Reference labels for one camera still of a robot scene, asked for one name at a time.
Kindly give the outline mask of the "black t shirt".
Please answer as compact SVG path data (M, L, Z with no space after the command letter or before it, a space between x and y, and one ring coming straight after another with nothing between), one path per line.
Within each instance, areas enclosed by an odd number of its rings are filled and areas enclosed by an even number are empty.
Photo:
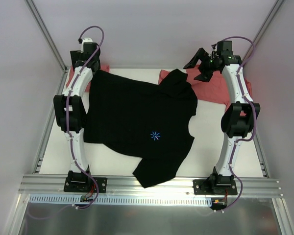
M90 86L84 141L140 158L133 175L144 188L173 179L194 142L197 97L174 98L163 88L102 70Z

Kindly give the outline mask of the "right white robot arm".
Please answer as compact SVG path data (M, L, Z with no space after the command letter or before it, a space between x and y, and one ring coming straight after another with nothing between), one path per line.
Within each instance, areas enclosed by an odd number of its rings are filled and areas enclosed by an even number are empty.
M209 82L213 73L219 71L226 81L230 106L221 119L221 130L224 133L221 154L213 172L195 189L205 193L220 194L236 189L234 167L242 142L251 141L249 133L254 133L256 120L260 113L260 105L254 103L247 89L243 76L241 57L232 50L232 38L225 38L212 45L213 51L208 53L199 48L184 69L192 69L198 65L200 75L195 80Z

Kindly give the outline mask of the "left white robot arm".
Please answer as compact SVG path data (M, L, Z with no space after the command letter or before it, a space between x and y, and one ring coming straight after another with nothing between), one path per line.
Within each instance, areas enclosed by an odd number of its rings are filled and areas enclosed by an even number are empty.
M53 105L56 124L64 132L71 160L65 180L65 192L89 192L94 186L86 160L83 133L86 110L82 97L93 75L100 69L99 44L91 38L80 39L81 50L71 51L73 77L61 95L55 95Z

